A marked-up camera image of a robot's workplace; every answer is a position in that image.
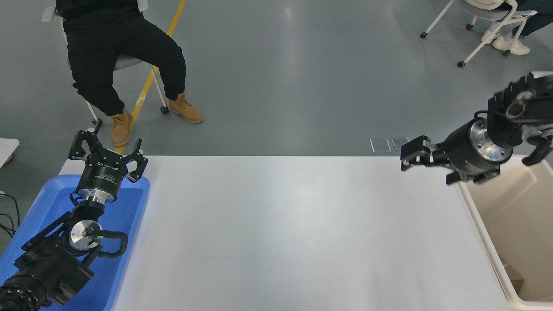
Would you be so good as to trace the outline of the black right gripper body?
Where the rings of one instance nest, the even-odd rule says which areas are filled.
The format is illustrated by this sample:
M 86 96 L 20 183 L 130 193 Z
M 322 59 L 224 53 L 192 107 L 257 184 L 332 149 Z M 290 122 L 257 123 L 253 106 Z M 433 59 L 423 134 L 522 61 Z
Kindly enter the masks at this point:
M 440 143 L 460 177 L 497 177 L 503 163 L 503 148 L 488 134 L 487 120 L 471 120 Z

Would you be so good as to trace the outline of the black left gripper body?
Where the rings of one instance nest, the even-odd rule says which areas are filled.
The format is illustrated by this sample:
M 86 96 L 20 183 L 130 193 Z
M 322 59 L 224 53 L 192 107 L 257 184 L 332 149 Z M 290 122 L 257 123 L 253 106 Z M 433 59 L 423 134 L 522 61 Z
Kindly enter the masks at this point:
M 112 150 L 91 153 L 85 159 L 85 169 L 76 188 L 81 197 L 117 199 L 123 177 L 127 174 L 122 156 Z

